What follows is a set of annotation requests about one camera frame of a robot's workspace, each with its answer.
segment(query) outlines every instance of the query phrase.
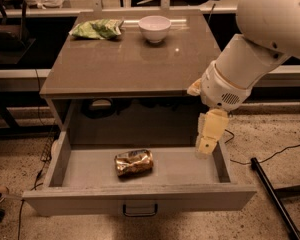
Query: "floor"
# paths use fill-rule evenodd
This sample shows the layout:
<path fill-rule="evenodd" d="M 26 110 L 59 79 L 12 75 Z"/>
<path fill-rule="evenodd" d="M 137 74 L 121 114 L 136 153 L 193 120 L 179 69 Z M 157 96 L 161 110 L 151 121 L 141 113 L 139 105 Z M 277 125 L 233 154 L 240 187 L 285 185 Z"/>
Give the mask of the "floor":
<path fill-rule="evenodd" d="M 11 113 L 20 125 L 53 123 L 47 108 L 14 109 Z M 300 144 L 300 103 L 245 104 L 233 113 L 228 130 L 235 134 L 226 144 L 232 160 L 245 163 L 257 157 L 261 161 L 285 147 Z M 33 187 L 43 166 L 40 159 L 49 141 L 47 136 L 0 138 L 0 185 L 7 186 L 10 193 L 22 195 L 24 190 Z M 286 149 L 262 166 L 275 187 L 300 184 L 300 146 Z M 19 218 L 21 202 L 6 199 L 0 204 L 6 213 L 0 223 L 0 239 L 18 239 L 19 224 L 20 239 L 24 240 L 288 239 L 285 224 L 256 173 L 249 165 L 236 162 L 231 163 L 231 172 L 238 184 L 253 184 L 257 190 L 240 211 L 158 213 L 151 218 L 40 217 L 24 203 Z M 300 197 L 283 202 L 300 230 Z"/>

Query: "drawer handle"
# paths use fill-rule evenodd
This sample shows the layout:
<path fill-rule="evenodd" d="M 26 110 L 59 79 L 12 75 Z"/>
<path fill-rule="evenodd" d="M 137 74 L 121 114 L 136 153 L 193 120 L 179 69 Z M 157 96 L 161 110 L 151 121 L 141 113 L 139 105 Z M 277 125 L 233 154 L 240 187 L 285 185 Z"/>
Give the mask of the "drawer handle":
<path fill-rule="evenodd" d="M 150 213 L 127 213 L 127 206 L 123 205 L 123 214 L 126 217 L 152 217 L 158 213 L 158 204 L 154 205 L 154 211 Z"/>

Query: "cabinet top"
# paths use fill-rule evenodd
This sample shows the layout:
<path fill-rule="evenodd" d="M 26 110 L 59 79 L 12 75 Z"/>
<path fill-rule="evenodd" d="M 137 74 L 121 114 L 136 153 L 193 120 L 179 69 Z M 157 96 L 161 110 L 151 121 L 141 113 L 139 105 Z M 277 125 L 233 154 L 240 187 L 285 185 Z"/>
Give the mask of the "cabinet top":
<path fill-rule="evenodd" d="M 138 20 L 163 15 L 171 22 L 159 44 L 141 35 Z M 220 49 L 199 10 L 80 13 L 77 23 L 121 19 L 114 40 L 68 36 L 40 94 L 45 98 L 144 97 L 185 95 Z"/>

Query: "black pole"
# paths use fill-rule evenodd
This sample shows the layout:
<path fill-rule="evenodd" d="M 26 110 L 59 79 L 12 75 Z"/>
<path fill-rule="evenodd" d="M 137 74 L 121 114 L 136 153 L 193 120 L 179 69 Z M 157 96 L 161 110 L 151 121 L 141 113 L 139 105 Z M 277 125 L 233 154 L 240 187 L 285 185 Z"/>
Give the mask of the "black pole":
<path fill-rule="evenodd" d="M 300 240 L 300 231 L 297 229 L 295 224 L 293 223 L 292 219 L 289 216 L 289 213 L 286 211 L 285 207 L 283 206 L 282 202 L 276 195 L 276 192 L 274 188 L 271 185 L 271 182 L 269 181 L 267 175 L 263 171 L 260 163 L 256 158 L 251 159 L 251 168 L 255 171 L 257 171 L 263 185 L 268 191 L 268 194 L 270 195 L 272 201 L 274 202 L 275 206 L 277 207 L 278 211 L 280 212 L 280 215 L 284 222 L 286 223 L 288 230 L 289 230 L 289 235 L 291 239 L 296 239 Z"/>

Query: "drawer front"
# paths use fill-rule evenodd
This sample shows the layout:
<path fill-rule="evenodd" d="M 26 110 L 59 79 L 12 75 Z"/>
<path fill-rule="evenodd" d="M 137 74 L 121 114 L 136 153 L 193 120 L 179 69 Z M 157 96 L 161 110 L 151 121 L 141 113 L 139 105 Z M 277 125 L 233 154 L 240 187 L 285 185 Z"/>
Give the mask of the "drawer front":
<path fill-rule="evenodd" d="M 185 187 L 184 192 L 188 193 L 100 196 L 91 191 L 47 190 L 28 191 L 23 198 L 41 216 L 112 214 L 148 217 L 166 212 L 241 210 L 255 194 L 252 186 L 233 184 L 202 186 L 201 193 L 189 191 L 189 187 Z"/>

